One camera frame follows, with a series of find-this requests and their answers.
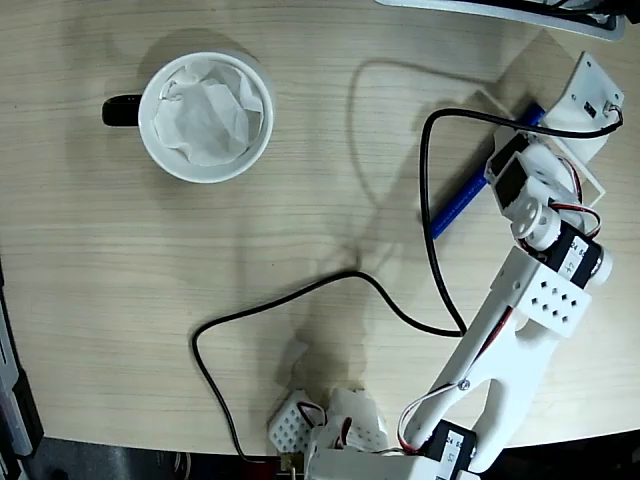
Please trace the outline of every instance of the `blue marker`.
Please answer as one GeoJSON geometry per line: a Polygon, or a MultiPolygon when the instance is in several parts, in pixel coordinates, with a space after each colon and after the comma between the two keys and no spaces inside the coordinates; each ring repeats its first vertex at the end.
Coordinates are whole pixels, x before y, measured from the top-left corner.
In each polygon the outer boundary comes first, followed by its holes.
{"type": "MultiPolygon", "coordinates": [[[[527,125],[537,125],[544,114],[545,111],[540,105],[532,103],[518,121],[527,125]]],[[[447,203],[442,211],[431,221],[431,231],[433,232],[434,240],[442,235],[446,228],[451,225],[456,217],[462,213],[467,205],[471,203],[471,200],[473,200],[487,184],[487,179],[484,178],[484,167],[485,165],[482,164],[473,172],[471,178],[464,183],[449,203],[447,203]]]]}

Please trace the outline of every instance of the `white paper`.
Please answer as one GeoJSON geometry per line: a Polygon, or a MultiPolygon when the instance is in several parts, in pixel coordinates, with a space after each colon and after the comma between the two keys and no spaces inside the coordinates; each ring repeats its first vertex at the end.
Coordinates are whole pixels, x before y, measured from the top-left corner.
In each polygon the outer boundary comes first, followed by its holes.
{"type": "Polygon", "coordinates": [[[200,60],[162,88],[154,126],[160,142],[202,166],[242,155],[262,127],[263,104],[253,82],[223,62],[200,60]]]}

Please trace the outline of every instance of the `black cable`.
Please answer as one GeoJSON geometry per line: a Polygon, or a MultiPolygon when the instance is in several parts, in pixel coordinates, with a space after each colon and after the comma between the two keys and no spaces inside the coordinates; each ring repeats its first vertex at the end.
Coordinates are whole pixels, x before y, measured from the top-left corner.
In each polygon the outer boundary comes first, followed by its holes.
{"type": "Polygon", "coordinates": [[[569,3],[569,0],[560,0],[557,3],[554,3],[553,5],[549,5],[549,8],[560,8],[563,5],[566,5],[567,3],[569,3]]]}
{"type": "Polygon", "coordinates": [[[373,278],[371,275],[368,275],[364,272],[354,271],[354,270],[334,273],[316,282],[313,282],[311,285],[308,285],[300,290],[290,293],[289,295],[285,295],[284,297],[280,297],[271,302],[263,303],[262,305],[249,308],[247,310],[243,310],[238,313],[226,315],[224,317],[211,320],[209,322],[206,322],[200,325],[200,327],[198,327],[198,329],[191,336],[191,351],[193,353],[193,357],[196,360],[196,363],[198,364],[198,367],[200,368],[200,371],[202,372],[202,375],[204,375],[204,378],[209,384],[209,387],[211,387],[211,391],[213,392],[216,399],[218,400],[218,403],[220,404],[220,408],[222,408],[222,413],[224,414],[225,419],[227,420],[227,424],[229,426],[229,433],[231,434],[231,440],[233,442],[233,446],[238,452],[238,455],[243,460],[251,463],[262,463],[262,462],[255,462],[247,458],[247,456],[243,452],[242,447],[240,446],[240,440],[238,439],[238,433],[236,431],[235,422],[233,421],[233,416],[231,415],[231,411],[229,410],[229,407],[227,406],[227,402],[224,400],[224,397],[222,396],[220,389],[218,388],[215,381],[211,377],[211,374],[207,370],[207,367],[205,366],[204,361],[202,360],[202,356],[200,355],[200,349],[198,348],[198,339],[204,332],[206,332],[210,328],[213,328],[217,325],[231,322],[233,320],[238,320],[240,318],[249,317],[251,315],[256,315],[258,313],[265,312],[272,308],[279,307],[281,305],[284,305],[285,303],[289,303],[292,300],[300,298],[303,295],[306,295],[307,293],[311,293],[314,290],[317,290],[318,288],[321,288],[325,285],[329,285],[330,283],[344,280],[346,278],[359,278],[361,280],[368,282],[370,285],[372,285],[376,289],[376,291],[380,294],[382,299],[387,303],[387,305],[393,311],[393,313],[395,313],[403,322],[405,322],[406,324],[408,324],[413,328],[420,330],[421,332],[430,333],[432,335],[438,335],[441,337],[451,337],[451,338],[458,338],[463,335],[461,331],[443,330],[440,328],[423,325],[417,320],[414,320],[413,318],[409,317],[406,313],[404,313],[402,310],[400,310],[400,307],[396,305],[396,303],[392,300],[389,294],[385,291],[382,285],[380,285],[380,283],[378,283],[378,281],[375,278],[373,278]]]}
{"type": "Polygon", "coordinates": [[[474,3],[556,17],[585,16],[591,14],[624,15],[625,13],[625,9],[618,6],[618,2],[611,0],[603,0],[600,4],[589,8],[558,8],[561,5],[544,5],[526,0],[519,2],[514,2],[513,0],[475,0],[474,3]]]}
{"type": "Polygon", "coordinates": [[[318,288],[321,288],[325,285],[329,285],[331,283],[338,282],[346,278],[359,278],[361,280],[368,282],[370,285],[372,285],[376,289],[376,291],[380,294],[380,296],[383,298],[383,300],[387,303],[387,305],[393,311],[393,313],[395,313],[402,321],[404,321],[409,326],[416,328],[425,333],[430,333],[433,335],[439,335],[443,337],[461,337],[462,335],[464,335],[464,333],[466,333],[467,327],[464,321],[462,320],[462,317],[458,313],[455,305],[453,304],[453,301],[449,296],[449,292],[447,291],[447,287],[444,282],[444,279],[442,278],[440,267],[438,265],[438,259],[436,257],[433,237],[431,236],[431,218],[429,215],[428,185],[427,185],[427,161],[429,157],[429,139],[431,136],[433,125],[436,122],[436,120],[446,116],[467,117],[467,118],[482,120],[485,122],[495,123],[496,125],[511,127],[517,130],[535,132],[543,135],[560,136],[565,138],[585,138],[586,139],[586,138],[596,138],[596,137],[608,135],[609,133],[612,133],[613,131],[617,130],[620,126],[622,126],[622,123],[623,123],[622,114],[621,112],[618,112],[618,113],[620,115],[620,120],[618,121],[618,123],[614,125],[610,125],[609,127],[603,128],[598,132],[566,132],[562,130],[536,127],[531,125],[525,125],[512,120],[507,120],[501,117],[496,117],[494,115],[489,115],[486,113],[475,112],[473,110],[457,109],[457,108],[443,109],[431,114],[427,119],[427,121],[425,122],[424,129],[422,132],[421,146],[420,146],[420,207],[421,207],[421,216],[422,216],[422,226],[423,226],[423,233],[425,237],[425,244],[427,247],[427,254],[429,256],[429,264],[431,265],[431,271],[432,271],[434,280],[436,282],[436,287],[438,288],[438,292],[440,293],[440,296],[442,297],[443,302],[445,303],[447,309],[449,310],[449,313],[451,314],[454,321],[458,325],[459,331],[443,330],[443,329],[431,327],[412,319],[411,317],[406,315],[402,310],[400,310],[400,307],[398,307],[395,304],[395,302],[391,299],[389,294],[384,290],[382,285],[380,285],[377,280],[375,280],[373,277],[371,277],[370,275],[364,272],[353,271],[353,270],[338,272],[338,273],[329,275],[325,278],[322,278],[312,283],[311,285],[308,285],[289,295],[285,295],[284,297],[281,297],[277,300],[274,300],[262,305],[258,305],[257,307],[249,308],[247,310],[243,310],[238,313],[226,315],[224,317],[221,317],[215,320],[210,320],[200,325],[191,336],[191,352],[193,354],[193,357],[196,363],[198,364],[198,368],[202,372],[202,375],[207,381],[207,384],[211,388],[211,391],[213,392],[216,399],[218,400],[218,403],[220,404],[220,408],[222,409],[222,412],[227,421],[227,425],[229,427],[229,433],[231,435],[233,446],[235,447],[236,452],[238,453],[240,458],[250,463],[264,463],[260,461],[251,460],[246,456],[246,454],[242,450],[242,446],[240,445],[240,439],[238,438],[238,432],[236,430],[235,422],[233,420],[233,416],[231,415],[231,411],[229,410],[229,406],[227,405],[227,402],[225,401],[222,395],[222,392],[220,391],[215,381],[213,380],[213,377],[207,370],[207,367],[204,364],[202,356],[200,355],[198,340],[200,336],[203,333],[205,333],[207,330],[217,325],[221,325],[223,323],[231,322],[233,320],[238,320],[244,317],[249,317],[251,315],[255,315],[258,313],[262,313],[266,310],[279,307],[281,305],[284,305],[285,303],[288,303],[288,302],[291,302],[292,300],[300,298],[303,295],[306,295],[307,293],[313,292],[314,290],[317,290],[318,288]]]}
{"type": "Polygon", "coordinates": [[[460,331],[466,332],[466,326],[464,320],[460,316],[458,309],[451,300],[447,285],[442,278],[440,272],[440,266],[438,264],[438,257],[436,255],[436,247],[433,241],[433,234],[431,232],[431,214],[429,213],[429,182],[427,174],[427,164],[429,162],[429,141],[431,138],[431,130],[435,122],[442,117],[464,117],[474,120],[481,120],[483,122],[493,123],[503,127],[511,127],[515,130],[523,130],[526,132],[538,133],[541,135],[549,135],[552,137],[563,138],[577,138],[577,139],[590,139],[603,137],[615,132],[624,124],[622,118],[622,112],[617,111],[619,119],[616,123],[609,125],[596,132],[568,132],[565,130],[555,130],[553,128],[539,127],[537,125],[526,125],[514,120],[508,120],[506,118],[497,117],[488,113],[476,112],[474,110],[466,110],[463,108],[444,108],[432,113],[424,124],[422,130],[422,140],[420,142],[420,213],[422,216],[422,231],[424,234],[424,243],[427,247],[427,255],[429,257],[429,265],[431,266],[431,273],[433,274],[433,280],[436,283],[436,288],[440,293],[440,297],[444,302],[449,314],[460,328],[460,331]]]}

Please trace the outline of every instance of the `wood grain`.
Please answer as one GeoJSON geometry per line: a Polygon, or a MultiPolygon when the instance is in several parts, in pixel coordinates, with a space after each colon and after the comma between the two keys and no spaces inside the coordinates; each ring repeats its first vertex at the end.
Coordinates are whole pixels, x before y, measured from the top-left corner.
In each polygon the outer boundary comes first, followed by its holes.
{"type": "MultiPolygon", "coordinates": [[[[581,48],[627,94],[627,126],[593,165],[609,191],[601,238],[616,266],[514,444],[640,428],[640,30],[603,43],[372,0],[28,0],[3,2],[0,44],[0,253],[48,435],[231,452],[190,332],[358,261],[408,313],[453,327],[416,222],[422,122],[443,105],[491,108],[482,89],[514,110],[530,96],[548,107],[581,48]],[[181,54],[221,47],[257,58],[277,90],[272,141],[239,178],[178,181],[135,129],[101,124],[109,96],[139,92],[181,54]]],[[[436,202],[490,131],[437,127],[436,202]]],[[[438,241],[469,320],[512,243],[496,212],[485,192],[438,241]]],[[[261,454],[288,389],[320,401],[334,386],[364,386],[394,425],[455,344],[417,334],[350,280],[219,327],[202,349],[245,449],[261,454]]],[[[451,418],[471,425],[482,401],[478,392],[451,418]]]]}

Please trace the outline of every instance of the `mug handle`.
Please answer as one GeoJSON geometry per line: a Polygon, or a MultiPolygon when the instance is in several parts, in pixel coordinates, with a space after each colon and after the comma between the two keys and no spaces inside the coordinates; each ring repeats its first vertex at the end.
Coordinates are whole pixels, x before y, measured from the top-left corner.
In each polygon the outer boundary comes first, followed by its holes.
{"type": "Polygon", "coordinates": [[[142,95],[118,95],[102,104],[102,122],[109,127],[137,127],[142,95]]]}

